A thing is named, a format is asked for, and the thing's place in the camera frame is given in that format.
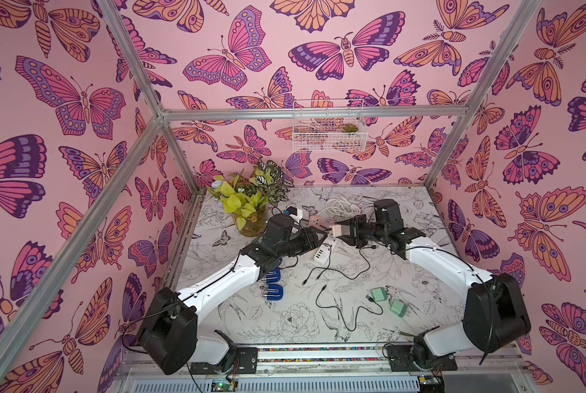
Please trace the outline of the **orange power strip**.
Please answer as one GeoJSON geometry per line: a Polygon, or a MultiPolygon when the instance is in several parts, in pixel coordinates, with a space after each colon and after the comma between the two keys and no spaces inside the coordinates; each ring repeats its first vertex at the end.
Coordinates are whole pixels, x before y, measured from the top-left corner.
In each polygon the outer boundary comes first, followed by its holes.
{"type": "Polygon", "coordinates": [[[323,229],[321,218],[318,215],[311,215],[309,217],[309,226],[317,229],[323,229]]]}

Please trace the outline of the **white power strip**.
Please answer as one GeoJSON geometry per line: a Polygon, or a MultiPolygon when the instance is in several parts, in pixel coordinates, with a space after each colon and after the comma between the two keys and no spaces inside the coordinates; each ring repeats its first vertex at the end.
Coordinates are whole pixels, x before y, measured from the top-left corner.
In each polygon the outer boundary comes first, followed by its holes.
{"type": "Polygon", "coordinates": [[[314,263],[321,267],[326,267],[331,258],[332,248],[336,245],[337,240],[329,236],[323,241],[321,246],[317,249],[314,255],[314,263]]]}

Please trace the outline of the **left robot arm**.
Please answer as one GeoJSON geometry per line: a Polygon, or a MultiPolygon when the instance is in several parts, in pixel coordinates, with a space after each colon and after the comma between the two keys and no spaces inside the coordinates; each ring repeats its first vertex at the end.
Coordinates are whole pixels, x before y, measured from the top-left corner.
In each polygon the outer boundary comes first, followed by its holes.
{"type": "Polygon", "coordinates": [[[162,288],[155,294],[137,343],[165,375],[189,364],[207,364],[222,373],[235,368],[237,345],[203,320],[229,297],[276,270],[285,257],[297,257],[322,245],[328,234],[302,227],[286,214],[271,217],[265,231],[243,247],[221,270],[189,288],[162,288]]]}

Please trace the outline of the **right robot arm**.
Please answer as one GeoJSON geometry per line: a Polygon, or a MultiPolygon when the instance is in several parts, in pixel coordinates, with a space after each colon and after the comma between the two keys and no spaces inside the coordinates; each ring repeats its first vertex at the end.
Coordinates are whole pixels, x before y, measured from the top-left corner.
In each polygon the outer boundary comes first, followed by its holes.
{"type": "Polygon", "coordinates": [[[520,285],[507,273],[477,268],[434,243],[424,232],[408,227],[399,204],[391,199],[374,203],[375,219],[357,215],[336,223],[335,237],[361,249],[370,242],[435,275],[465,300],[463,319],[414,337],[412,357],[422,369],[465,350],[489,355],[531,330],[520,285]]]}

